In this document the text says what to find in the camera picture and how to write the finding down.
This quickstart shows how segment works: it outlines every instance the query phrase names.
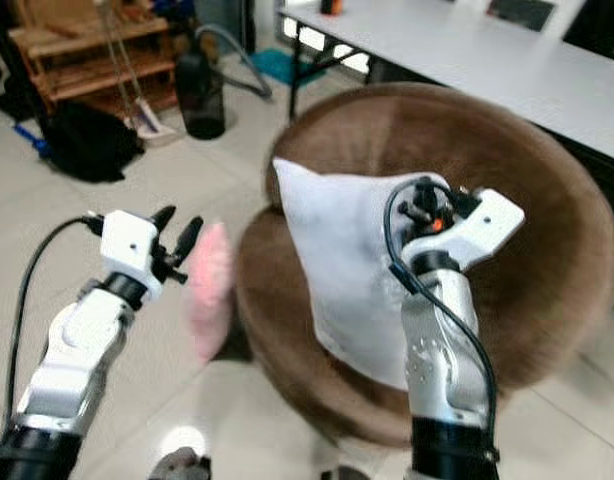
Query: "black bag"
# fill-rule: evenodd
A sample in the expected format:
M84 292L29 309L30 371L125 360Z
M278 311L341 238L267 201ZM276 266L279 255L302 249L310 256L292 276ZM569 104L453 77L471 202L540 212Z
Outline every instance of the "black bag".
M51 148L49 161L88 182L123 180L121 170L145 151L120 119L76 102L62 102L54 115L40 119L40 128Z

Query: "table leg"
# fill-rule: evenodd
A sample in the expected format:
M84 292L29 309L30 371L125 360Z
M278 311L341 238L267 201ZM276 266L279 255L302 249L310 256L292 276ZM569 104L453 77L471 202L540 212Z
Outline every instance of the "table leg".
M296 38L294 39L294 55L292 57L291 68L291 93L289 95L289 121L292 121L296 116L296 95L300 88L300 54L302 53L302 44L300 43L300 31L302 24L296 25Z

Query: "gray hose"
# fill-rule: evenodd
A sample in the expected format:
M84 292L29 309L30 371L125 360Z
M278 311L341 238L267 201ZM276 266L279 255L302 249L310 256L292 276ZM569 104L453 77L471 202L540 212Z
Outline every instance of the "gray hose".
M194 38L196 39L197 43L200 42L201 36L203 35L203 33L206 33L206 32L212 32L212 33L215 33L221 36L234 48L234 50L238 52L238 54L240 55L240 58L243 59L247 68L249 68L251 73L253 73L254 76L256 77L256 80L258 80L258 83L260 83L260 88L254 85L251 85L249 83L241 82L240 80L236 80L235 78L230 78L226 76L224 73L216 71L218 74L222 76L225 83L228 83L229 85L233 85L234 87L248 90L254 93L255 95L258 95L260 98L264 100L271 99L271 95L272 95L271 87L269 86L267 81L263 78L260 71L256 68L256 65L254 65L254 63L251 61L251 58L249 58L249 55L247 55L245 50L243 50L243 48L240 46L238 41L227 30L225 30L221 26L212 24L212 25L203 25L196 29L196 32L194 32Z

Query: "white tile floor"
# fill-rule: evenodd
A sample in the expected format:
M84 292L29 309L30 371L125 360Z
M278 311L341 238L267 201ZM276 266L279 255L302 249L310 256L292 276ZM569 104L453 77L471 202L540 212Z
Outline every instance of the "white tile floor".
M241 72L238 66L232 66ZM353 86L335 74L307 86L299 106ZM165 235L194 214L222 218L237 241L265 205L261 172L286 123L288 89L274 102L226 90L235 123L220 139L184 137L150 150L126 169L127 180L90 185L52 173L0 113L0 415L5 358L18 282L32 249L60 220L88 209L149 213L172 202L179 211ZM166 123L182 128L180 115ZM32 290L20 359L18 394L33 371L53 315L98 275L97 241L74 229L49 250ZM402 478L408 455L339 449L291 410L255 365L194 359L181 288L167 285L141 312L109 378L108 394L84 445L76 479L145 479L162 441L180 426L202 431L217 480L317 479L340 455L380 480ZM501 478L614 480L614 315L563 372L519 393L499 419Z

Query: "brown round chair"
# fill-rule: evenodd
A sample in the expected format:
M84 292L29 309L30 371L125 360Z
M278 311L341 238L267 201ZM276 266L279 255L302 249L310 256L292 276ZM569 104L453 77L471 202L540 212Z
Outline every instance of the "brown round chair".
M605 198L558 143L507 110L440 87L366 87L310 109L280 135L275 155L320 173L435 171L453 186L494 188L525 210L513 239L468 273L503 401L565 361L611 308L614 217ZM266 189L271 205L245 232L237 260L237 298L255 357L325 433L406 446L406 394L317 342L271 166Z

